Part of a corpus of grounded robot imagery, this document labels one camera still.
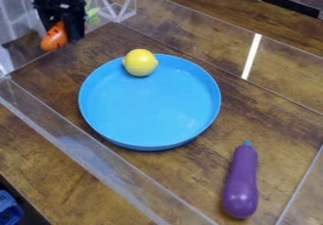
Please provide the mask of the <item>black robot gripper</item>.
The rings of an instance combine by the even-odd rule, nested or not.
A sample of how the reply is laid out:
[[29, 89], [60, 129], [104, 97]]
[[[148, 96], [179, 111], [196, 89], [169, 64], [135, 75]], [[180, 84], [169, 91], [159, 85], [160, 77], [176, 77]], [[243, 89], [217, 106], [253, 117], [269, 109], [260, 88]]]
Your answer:
[[68, 42], [84, 37], [84, 0], [33, 0], [33, 7], [45, 30], [61, 18]]

